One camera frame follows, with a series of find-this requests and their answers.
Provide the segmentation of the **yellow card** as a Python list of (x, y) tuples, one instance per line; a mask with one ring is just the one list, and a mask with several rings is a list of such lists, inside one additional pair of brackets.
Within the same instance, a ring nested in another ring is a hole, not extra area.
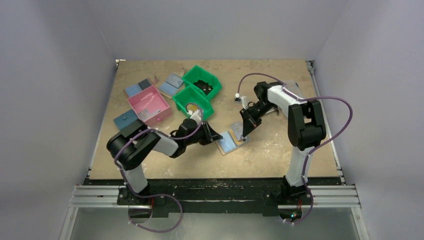
[(230, 135), (231, 139), (233, 140), (233, 142), (234, 142), (236, 145), (239, 145), (239, 144), (240, 144), (240, 141), (237, 139), (237, 136), (236, 136), (235, 132), (234, 132), (232, 129), (229, 129), (229, 130), (228, 130), (228, 133), (229, 133), (229, 135)]

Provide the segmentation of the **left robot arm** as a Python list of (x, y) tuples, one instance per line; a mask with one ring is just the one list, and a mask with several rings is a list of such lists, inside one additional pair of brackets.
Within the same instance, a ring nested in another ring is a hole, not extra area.
[(149, 184), (142, 162), (151, 152), (175, 159), (185, 153), (187, 146), (206, 146), (223, 138), (207, 121), (186, 118), (178, 129), (165, 134), (148, 127), (138, 119), (111, 137), (106, 149), (113, 157), (123, 179), (129, 184), (130, 199), (142, 205), (149, 199)]

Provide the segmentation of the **beige leather card holder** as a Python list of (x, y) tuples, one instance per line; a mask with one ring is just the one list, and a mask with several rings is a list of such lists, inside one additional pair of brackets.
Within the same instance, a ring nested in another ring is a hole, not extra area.
[(223, 156), (252, 141), (249, 136), (243, 137), (243, 125), (240, 121), (232, 123), (230, 128), (220, 135), (222, 139), (216, 141), (216, 144)]

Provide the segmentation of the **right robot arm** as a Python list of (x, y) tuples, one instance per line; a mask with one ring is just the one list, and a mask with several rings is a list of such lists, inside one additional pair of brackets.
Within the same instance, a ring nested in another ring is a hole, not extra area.
[(242, 136), (248, 136), (262, 123), (262, 116), (280, 108), (287, 116), (287, 136), (292, 145), (289, 168), (283, 177), (277, 199), (288, 204), (307, 193), (308, 172), (313, 150), (326, 138), (326, 126), (321, 103), (305, 100), (278, 82), (259, 82), (254, 87), (258, 99), (252, 106), (240, 110)]

